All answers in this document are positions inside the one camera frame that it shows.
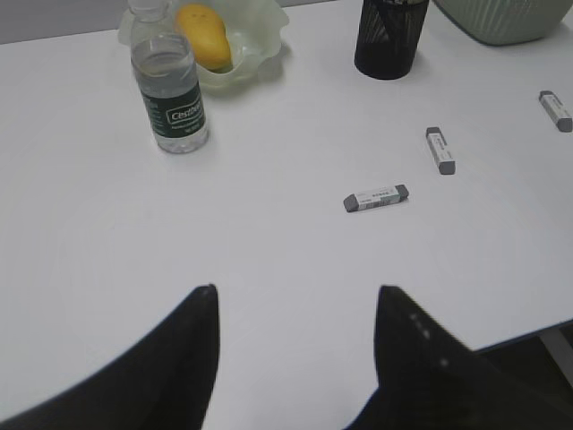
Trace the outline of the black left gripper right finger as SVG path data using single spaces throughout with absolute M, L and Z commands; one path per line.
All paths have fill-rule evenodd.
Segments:
M 377 387 L 351 429 L 570 429 L 572 408 L 497 370 L 398 286 L 379 290 Z

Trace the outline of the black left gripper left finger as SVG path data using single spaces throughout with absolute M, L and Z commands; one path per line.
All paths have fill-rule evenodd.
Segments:
M 218 361 L 218 291 L 200 286 L 113 362 L 1 427 L 200 429 Z

